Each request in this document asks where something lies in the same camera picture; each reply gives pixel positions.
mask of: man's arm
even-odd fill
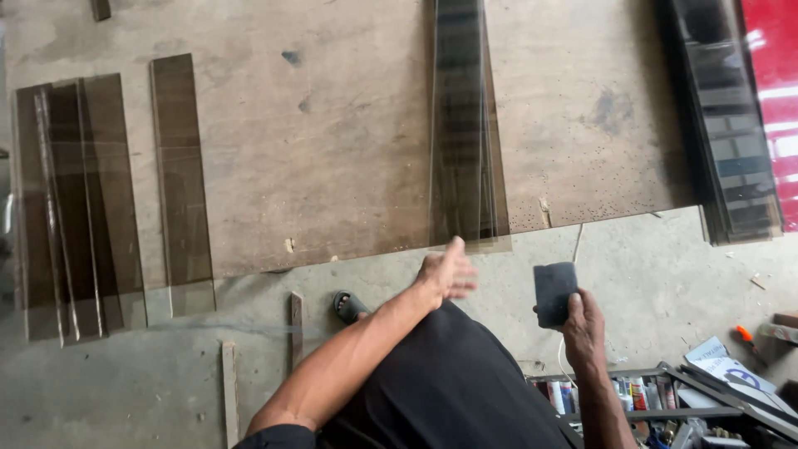
[[[444,298],[466,297],[476,275],[455,237],[446,253],[427,256],[409,288],[307,356],[252,418],[247,435],[276,424],[321,428],[346,405],[374,368]]]
[[[579,385],[585,447],[635,449],[638,445],[606,373],[604,316],[588,291],[580,288],[569,298],[563,334],[565,356]]]

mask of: hand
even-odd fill
[[[568,298],[568,321],[563,326],[565,357],[580,379],[606,372],[604,315],[593,294],[579,289]]]
[[[430,310],[440,307],[444,299],[465,298],[476,289],[476,267],[465,256],[465,242],[455,236],[443,254],[430,254],[424,258],[414,286],[426,288],[433,294]]]

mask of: black sponge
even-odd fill
[[[576,269],[571,262],[535,266],[538,325],[551,329],[568,320],[568,297],[577,292]]]

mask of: red surface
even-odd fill
[[[741,0],[784,231],[798,231],[798,0]]]

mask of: black sandal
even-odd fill
[[[348,298],[346,299],[343,307],[339,309],[338,305],[341,303],[341,300],[344,296],[348,296]],[[358,313],[371,313],[371,311],[366,308],[362,302],[360,302],[357,296],[346,290],[341,290],[340,292],[336,293],[335,296],[333,296],[333,310],[335,311],[335,314],[338,315],[338,318],[341,318],[341,321],[343,321],[347,326],[358,320]]]

